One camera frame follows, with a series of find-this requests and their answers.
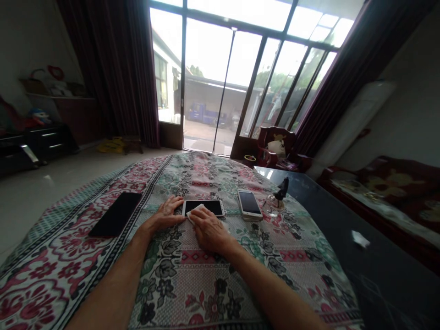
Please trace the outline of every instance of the door frame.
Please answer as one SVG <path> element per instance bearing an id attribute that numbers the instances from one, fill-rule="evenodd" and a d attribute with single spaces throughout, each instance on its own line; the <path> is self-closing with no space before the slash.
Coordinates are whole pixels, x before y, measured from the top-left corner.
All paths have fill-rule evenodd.
<path id="1" fill-rule="evenodd" d="M 154 1 L 154 0 L 148 1 L 148 9 L 155 8 L 155 9 L 159 9 L 162 11 L 166 11 L 166 12 L 170 12 L 170 13 L 174 13 L 174 14 L 178 14 L 178 15 L 182 16 L 180 125 L 170 124 L 170 123 L 166 123 L 166 122 L 159 122 L 159 126 L 161 127 L 161 130 L 163 132 L 163 134 L 161 135 L 161 142 L 163 141 L 165 144 L 164 146 L 169 146 L 170 148 L 180 147 L 179 149 L 183 149 L 183 138 L 184 138 L 183 125 L 184 125 L 184 105 L 185 105 L 184 98 L 185 98 L 185 74 L 186 74 L 185 73 L 185 69 L 186 69 L 186 64 L 185 64 L 186 32 L 187 32 L 187 19 L 191 18 L 191 19 L 195 19 L 195 20 L 202 21 L 202 22 L 209 23 L 209 24 L 214 24 L 214 25 L 225 27 L 225 28 L 231 28 L 233 30 L 236 29 L 236 30 L 242 31 L 242 32 L 257 34 L 262 37 L 261 43 L 260 43 L 260 48 L 259 48 L 258 54 L 257 54 L 257 59 L 255 61 L 254 70 L 253 70 L 253 73 L 251 76 L 251 81 L 250 81 L 249 86 L 247 88 L 246 97 L 245 97 L 245 101 L 243 104 L 243 109 L 241 112 L 236 136 L 234 139 L 234 144 L 232 146 L 231 158 L 241 158 L 241 155 L 243 155 L 242 151 L 244 151 L 245 149 L 248 149 L 246 146 L 249 146 L 250 149 L 254 149 L 254 147 L 255 147 L 254 145 L 256 145 L 256 139 L 252 139 L 251 136 L 252 136 L 253 131 L 255 129 L 255 124 L 256 124 L 256 121 L 258 120 L 258 116 L 259 116 L 261 109 L 263 107 L 263 101 L 266 96 L 267 90 L 269 89 L 270 80 L 274 74 L 275 66 L 278 61 L 278 57 L 280 55 L 280 50 L 283 46 L 283 43 L 285 41 L 290 41 L 290 42 L 294 42 L 294 43 L 298 43 L 298 44 L 303 44 L 303 45 L 307 46 L 306 54 L 308 54 L 312 48 L 323 50 L 324 51 L 323 59 L 325 59 L 330 52 L 338 52 L 340 48 L 329 45 L 329 44 L 325 44 L 322 42 L 311 41 L 308 39 L 304 39 L 304 38 L 300 38 L 300 37 L 296 37 L 296 36 L 292 36 L 292 35 L 287 34 L 287 31 L 289 29 L 290 23 L 293 18 L 293 14 L 295 12 L 295 8 L 298 5 L 298 0 L 293 0 L 293 2 L 292 2 L 292 5 L 291 5 L 291 8 L 290 8 L 290 11 L 289 11 L 289 14 L 287 17 L 287 21 L 286 21 L 286 24 L 284 26 L 283 31 L 273 30 L 273 29 L 270 29 L 267 27 L 261 27 L 258 25 L 238 21 L 235 19 L 225 20 L 224 17 L 222 17 L 222 16 L 218 16 L 215 14 L 211 14 L 211 13 L 207 13 L 207 12 L 199 11 L 199 10 L 195 10 L 195 9 L 189 9 L 188 5 L 187 5 L 187 0 L 182 0 L 182 1 L 183 1 L 182 7 L 178 7 L 175 5 L 170 5 L 167 3 L 158 2 L 158 1 Z M 248 105 L 250 102 L 253 87 L 255 85 L 255 80 L 257 78 L 257 74 L 258 74 L 258 70 L 259 70 L 259 66 L 260 66 L 260 62 L 261 62 L 261 57 L 263 55 L 264 48 L 265 48 L 265 45 L 267 43 L 268 38 L 279 40 L 280 41 L 279 48 L 278 48 L 277 54 L 274 58 L 272 67 L 270 69 L 269 77 L 267 79 L 267 82 L 266 82 L 264 90 L 263 90 L 263 95 L 259 100 L 257 112 L 256 112 L 255 118 L 253 120 L 253 125 L 252 125 L 251 132 L 249 134 L 249 137 L 243 137 L 243 136 L 240 136 L 240 133 L 242 130 L 244 118 L 246 116 L 246 112 L 248 110 Z M 306 56 L 304 56 L 304 58 L 300 64 L 300 67 L 298 69 L 299 73 L 297 73 L 297 77 L 299 77 L 299 74 L 301 73 L 301 71 L 305 65 L 305 58 L 306 58 Z M 316 71 L 313 75 L 312 81 L 309 84 L 310 87 L 313 85 L 313 82 L 316 79 L 318 72 L 319 72 L 319 69 L 321 68 L 323 62 L 324 61 L 322 60 L 320 65 L 316 69 Z M 298 81 L 298 79 L 295 78 L 289 88 L 289 93 L 286 96 L 286 99 L 284 100 L 283 106 L 281 108 L 282 112 L 284 112 L 284 110 L 287 106 L 287 103 L 290 100 L 290 96 L 296 86 L 297 81 Z M 301 105 L 304 103 L 304 100 L 306 99 L 307 96 L 308 96 L 308 93 L 305 93 L 302 100 L 301 100 L 301 103 L 300 103 Z M 299 111 L 300 111 L 300 107 L 296 110 L 295 116 L 293 117 L 293 119 L 289 123 L 289 126 L 288 126 L 289 128 L 291 128 L 293 126 L 294 120 L 296 119 Z M 279 122 L 279 120 L 281 118 L 280 114 L 278 115 L 277 122 Z M 172 137 L 165 137 L 165 134 L 170 134 L 170 135 L 172 135 Z M 177 142 L 176 137 L 180 138 L 180 143 Z"/>

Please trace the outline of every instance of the window pane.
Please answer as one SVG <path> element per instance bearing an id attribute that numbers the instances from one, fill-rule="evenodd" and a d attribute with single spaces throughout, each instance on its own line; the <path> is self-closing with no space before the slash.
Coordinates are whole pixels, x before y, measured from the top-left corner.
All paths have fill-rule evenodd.
<path id="1" fill-rule="evenodd" d="M 321 19 L 319 20 L 319 25 L 326 27 L 326 28 L 332 28 L 335 26 L 336 22 L 338 21 L 338 16 L 333 16 L 329 14 L 324 14 Z"/>
<path id="2" fill-rule="evenodd" d="M 215 154 L 231 155 L 260 43 L 261 36 L 259 35 L 240 31 L 235 34 L 225 95 L 221 106 L 220 117 L 224 117 L 225 121 L 220 122 L 217 131 L 214 146 Z M 255 100 L 251 98 L 249 103 L 255 103 Z"/>
<path id="3" fill-rule="evenodd" d="M 322 17 L 322 12 L 298 5 L 293 13 L 288 34 L 309 39 Z"/>
<path id="4" fill-rule="evenodd" d="M 180 124 L 182 16 L 150 9 L 160 121 Z"/>
<path id="5" fill-rule="evenodd" d="M 353 23 L 354 21 L 352 20 L 341 18 L 339 22 L 336 24 L 336 27 L 333 30 L 332 34 L 330 35 L 330 40 L 329 40 L 330 43 L 333 46 L 341 47 L 342 43 L 344 42 L 345 38 L 350 32 Z"/>
<path id="6" fill-rule="evenodd" d="M 295 111 L 297 110 L 299 103 L 306 92 L 307 86 L 312 80 L 312 76 L 318 68 L 319 62 L 321 61 L 323 55 L 324 51 L 321 49 L 313 48 L 310 50 L 310 54 L 306 59 L 306 63 L 304 64 L 304 68 L 302 69 L 298 82 L 292 92 L 292 95 L 290 96 L 280 123 L 278 124 L 279 127 L 289 127 L 290 121 L 295 115 Z"/>
<path id="7" fill-rule="evenodd" d="M 302 106 L 301 111 L 299 112 L 299 115 L 296 118 L 295 123 L 292 126 L 292 129 L 291 129 L 292 132 L 297 130 L 298 125 L 301 122 L 301 119 L 307 113 L 308 107 L 312 103 L 312 101 L 316 95 L 316 91 L 318 90 L 325 75 L 327 74 L 328 70 L 330 69 L 330 66 L 333 63 L 333 61 L 335 60 L 335 57 L 336 57 L 336 53 L 329 53 L 327 55 L 327 58 L 325 59 L 323 65 L 321 67 L 321 70 L 319 71 L 318 76 L 316 77 L 316 80 L 313 83 L 312 89 L 310 90 L 310 93 L 308 94 L 308 96 L 304 102 L 304 105 Z"/>
<path id="8" fill-rule="evenodd" d="M 306 49 L 307 47 L 302 44 L 284 42 L 252 138 L 258 138 L 260 127 L 275 124 Z"/>
<path id="9" fill-rule="evenodd" d="M 341 47 L 363 3 L 363 0 L 299 0 L 287 33 Z"/>
<path id="10" fill-rule="evenodd" d="M 161 61 L 160 61 L 160 78 L 162 80 L 166 80 L 166 66 L 167 66 L 167 63 L 163 59 L 161 59 Z"/>
<path id="11" fill-rule="evenodd" d="M 232 30 L 193 19 L 187 21 L 183 147 L 212 153 L 226 78 Z"/>
<path id="12" fill-rule="evenodd" d="M 278 0 L 188 0 L 188 8 L 282 31 L 292 1 Z"/>
<path id="13" fill-rule="evenodd" d="M 246 116 L 244 117 L 240 136 L 249 136 L 252 128 L 252 123 L 257 112 L 258 104 L 260 103 L 264 87 L 267 84 L 270 69 L 273 65 L 279 44 L 280 41 L 275 39 L 269 38 L 266 41 L 266 46 L 264 48 L 263 56 L 261 57 L 260 67 L 258 69 L 257 78 L 255 79 L 255 84 L 253 86 L 249 105 L 247 106 L 247 112 Z"/>
<path id="14" fill-rule="evenodd" d="M 182 4 L 183 4 L 183 0 L 155 0 L 155 1 L 167 3 L 169 5 L 175 5 L 178 7 L 182 7 Z"/>
<path id="15" fill-rule="evenodd" d="M 312 41 L 324 41 L 330 33 L 330 29 L 326 27 L 316 27 L 310 37 Z"/>

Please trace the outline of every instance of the hand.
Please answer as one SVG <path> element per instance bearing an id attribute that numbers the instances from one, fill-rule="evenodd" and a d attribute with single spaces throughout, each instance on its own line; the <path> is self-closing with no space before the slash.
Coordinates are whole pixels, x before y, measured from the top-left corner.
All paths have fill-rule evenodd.
<path id="1" fill-rule="evenodd" d="M 191 211 L 191 220 L 194 221 L 194 229 L 198 244 L 203 250 L 212 251 L 223 256 L 240 246 L 217 217 L 207 208 Z"/>
<path id="2" fill-rule="evenodd" d="M 159 206 L 157 212 L 145 221 L 141 227 L 153 231 L 165 229 L 185 221 L 183 215 L 174 215 L 174 210 L 183 204 L 182 196 L 171 196 Z"/>

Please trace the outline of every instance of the small wooden stool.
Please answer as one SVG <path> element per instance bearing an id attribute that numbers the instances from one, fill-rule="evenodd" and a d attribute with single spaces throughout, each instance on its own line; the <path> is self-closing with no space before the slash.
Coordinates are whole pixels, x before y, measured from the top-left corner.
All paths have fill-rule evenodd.
<path id="1" fill-rule="evenodd" d="M 141 138 L 137 135 L 125 135 L 122 137 L 124 146 L 125 155 L 128 154 L 130 150 L 137 150 L 139 153 L 143 154 L 142 146 L 141 146 Z"/>

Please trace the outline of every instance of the sky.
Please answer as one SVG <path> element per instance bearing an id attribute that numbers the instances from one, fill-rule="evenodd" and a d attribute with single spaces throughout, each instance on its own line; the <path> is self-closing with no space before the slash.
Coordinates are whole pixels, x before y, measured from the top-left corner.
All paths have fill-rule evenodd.
<path id="1" fill-rule="evenodd" d="M 180 0 L 162 0 L 182 5 Z M 188 0 L 188 8 L 198 9 L 216 15 L 241 20 L 275 30 L 283 30 L 291 5 L 277 0 Z M 165 41 L 173 53 L 182 57 L 182 17 L 150 9 L 153 29 Z M 288 33 L 305 39 L 321 41 L 336 24 L 338 17 L 320 11 L 297 7 Z M 341 19 L 336 27 L 333 43 L 340 46 L 353 24 L 352 20 Z M 193 19 L 187 20 L 186 66 L 198 66 L 203 76 L 224 81 L 232 30 Z M 237 31 L 231 54 L 227 82 L 248 86 L 257 57 L 261 36 Z M 278 40 L 268 39 L 259 71 L 268 70 L 278 49 Z M 275 72 L 294 75 L 303 59 L 306 47 L 284 42 Z"/>

